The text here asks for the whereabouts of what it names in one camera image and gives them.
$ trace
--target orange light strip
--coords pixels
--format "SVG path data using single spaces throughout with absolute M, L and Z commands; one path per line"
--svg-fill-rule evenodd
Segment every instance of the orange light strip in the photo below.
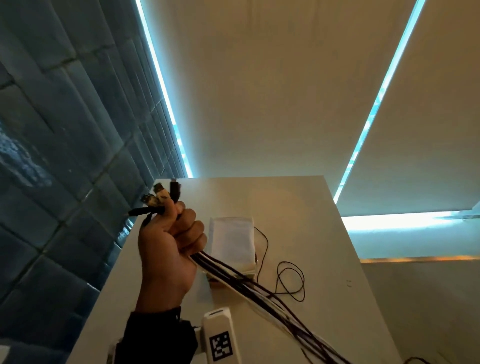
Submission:
M 456 256 L 416 256 L 405 258 L 375 258 L 360 259 L 360 263 L 407 263 L 407 262 L 448 262 L 453 260 L 480 260 L 480 256 L 456 255 Z

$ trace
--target white device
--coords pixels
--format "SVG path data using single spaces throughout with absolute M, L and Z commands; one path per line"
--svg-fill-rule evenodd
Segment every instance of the white device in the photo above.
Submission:
M 196 328 L 198 349 L 205 352 L 208 364 L 241 364 L 232 315 L 228 307 L 207 312 L 202 327 Z

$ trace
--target wrist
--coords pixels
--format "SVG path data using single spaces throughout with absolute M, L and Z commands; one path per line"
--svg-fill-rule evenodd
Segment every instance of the wrist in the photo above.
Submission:
M 157 313 L 179 307 L 185 293 L 178 285 L 164 279 L 142 279 L 136 312 Z

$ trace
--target white table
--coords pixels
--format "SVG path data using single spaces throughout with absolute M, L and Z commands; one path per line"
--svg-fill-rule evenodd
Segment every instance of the white table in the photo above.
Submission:
M 300 266 L 305 274 L 305 301 L 298 303 L 287 296 L 283 299 L 310 330 L 354 364 L 401 362 L 322 176 L 179 182 L 181 200 L 197 212 L 197 219 L 207 227 L 210 217 L 253 216 L 255 226 L 270 241 L 260 275 L 262 285 L 275 288 L 276 266 L 281 260 Z M 69 364 L 105 363 L 109 345 L 122 336 L 140 289 L 136 240 L 142 220 L 137 219 Z M 261 258 L 265 240 L 257 233 L 255 246 Z M 294 285 L 298 278 L 290 278 Z M 257 316 L 235 293 L 211 290 L 201 272 L 185 296 L 182 317 L 198 325 L 205 312 L 222 306 L 232 311 L 244 364 L 306 363 L 293 341 Z M 203 356 L 193 360 L 204 362 Z

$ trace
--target cable bundle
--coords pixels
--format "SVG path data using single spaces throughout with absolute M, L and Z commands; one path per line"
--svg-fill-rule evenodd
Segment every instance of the cable bundle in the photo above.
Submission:
M 307 353 L 309 353 L 323 363 L 350 364 L 347 359 L 337 353 L 324 339 L 308 330 L 274 292 L 269 291 L 254 280 L 205 252 L 191 255 L 191 258 L 205 272 L 208 272 L 215 279 L 246 299 L 251 304 L 252 309 L 261 317 L 292 337 L 301 347 L 307 360 L 310 361 L 307 356 Z

